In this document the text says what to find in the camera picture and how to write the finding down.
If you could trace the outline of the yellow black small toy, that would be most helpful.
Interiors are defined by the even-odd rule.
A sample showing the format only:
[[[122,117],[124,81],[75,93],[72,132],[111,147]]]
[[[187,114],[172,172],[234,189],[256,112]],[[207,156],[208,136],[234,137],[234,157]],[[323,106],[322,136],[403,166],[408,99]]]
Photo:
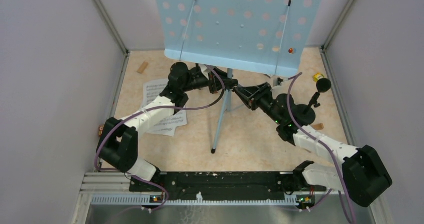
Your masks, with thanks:
[[[316,73],[312,78],[314,82],[318,82],[319,80],[325,78],[325,76],[322,73]]]

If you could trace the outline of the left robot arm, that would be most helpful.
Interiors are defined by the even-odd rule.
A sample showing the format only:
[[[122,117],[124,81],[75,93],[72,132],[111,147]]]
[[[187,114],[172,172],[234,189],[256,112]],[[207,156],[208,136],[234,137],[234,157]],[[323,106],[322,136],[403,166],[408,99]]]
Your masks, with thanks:
[[[107,119],[95,153],[95,168],[102,170],[99,160],[103,159],[111,164],[109,170],[138,176],[147,190],[156,190],[161,182],[156,174],[159,168],[139,157],[139,137],[162,120],[181,110],[188,111],[187,92],[202,88],[209,88],[212,94],[221,91],[217,100],[206,105],[209,108],[238,83],[237,79],[229,78],[226,72],[209,65],[197,65],[189,69],[184,62],[174,63],[170,68],[167,85],[150,104],[127,117]]]

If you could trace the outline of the red owl toy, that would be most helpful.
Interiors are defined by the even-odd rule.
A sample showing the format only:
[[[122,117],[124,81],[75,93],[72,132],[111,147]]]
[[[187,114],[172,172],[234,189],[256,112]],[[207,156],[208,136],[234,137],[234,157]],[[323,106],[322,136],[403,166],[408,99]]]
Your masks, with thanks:
[[[102,135],[102,133],[103,133],[103,129],[104,129],[104,127],[103,127],[103,126],[99,126],[99,128],[98,128],[98,136],[99,136],[99,137]]]

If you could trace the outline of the black microphone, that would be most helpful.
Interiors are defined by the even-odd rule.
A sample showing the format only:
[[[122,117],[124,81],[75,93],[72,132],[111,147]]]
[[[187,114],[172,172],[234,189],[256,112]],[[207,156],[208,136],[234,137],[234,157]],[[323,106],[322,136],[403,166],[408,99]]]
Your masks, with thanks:
[[[316,119],[316,113],[313,109],[320,107],[318,99],[322,93],[325,93],[331,89],[332,82],[327,78],[321,78],[316,82],[317,92],[311,97],[308,105],[298,104],[295,107],[294,117],[299,124],[309,125],[312,124]]]

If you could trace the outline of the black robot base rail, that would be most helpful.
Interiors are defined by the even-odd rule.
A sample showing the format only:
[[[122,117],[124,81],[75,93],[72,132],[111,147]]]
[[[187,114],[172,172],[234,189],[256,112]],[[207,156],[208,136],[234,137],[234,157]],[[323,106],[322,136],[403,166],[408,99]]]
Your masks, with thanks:
[[[326,187],[309,185],[292,172],[159,172],[150,183],[135,177],[129,190],[150,194],[152,204],[294,205],[315,204],[315,193]]]

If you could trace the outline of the wooden block far left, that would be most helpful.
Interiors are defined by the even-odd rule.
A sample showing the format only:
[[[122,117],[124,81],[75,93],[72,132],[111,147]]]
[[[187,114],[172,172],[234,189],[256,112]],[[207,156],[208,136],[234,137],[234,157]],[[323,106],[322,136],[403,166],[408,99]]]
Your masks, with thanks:
[[[141,66],[138,68],[137,73],[143,74],[145,72],[145,70],[147,69],[148,66],[149,66],[149,63],[148,62],[146,62],[146,61],[143,62],[141,64]]]

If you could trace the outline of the wooden block by stand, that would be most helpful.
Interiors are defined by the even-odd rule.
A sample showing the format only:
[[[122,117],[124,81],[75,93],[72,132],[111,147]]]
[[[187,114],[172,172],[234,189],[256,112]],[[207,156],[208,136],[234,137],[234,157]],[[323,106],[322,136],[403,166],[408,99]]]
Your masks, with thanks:
[[[323,130],[325,128],[323,123],[317,123],[317,124],[313,124],[311,125],[315,130]]]

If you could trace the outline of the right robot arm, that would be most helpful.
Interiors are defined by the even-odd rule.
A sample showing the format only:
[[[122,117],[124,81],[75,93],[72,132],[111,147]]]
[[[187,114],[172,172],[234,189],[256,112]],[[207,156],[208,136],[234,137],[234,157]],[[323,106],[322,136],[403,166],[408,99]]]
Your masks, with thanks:
[[[310,105],[295,104],[291,94],[272,94],[269,83],[233,89],[244,105],[260,109],[276,124],[281,139],[327,159],[332,166],[304,161],[294,169],[293,184],[299,190],[324,186],[343,191],[362,207],[368,207],[393,180],[377,150],[370,145],[352,146],[339,142],[311,126],[316,118]]]

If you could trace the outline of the light blue music stand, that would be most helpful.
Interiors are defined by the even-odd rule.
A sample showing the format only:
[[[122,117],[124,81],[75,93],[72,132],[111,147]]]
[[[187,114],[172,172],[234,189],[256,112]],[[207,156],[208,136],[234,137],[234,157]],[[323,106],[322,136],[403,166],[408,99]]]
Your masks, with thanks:
[[[167,58],[291,77],[322,0],[156,1]]]

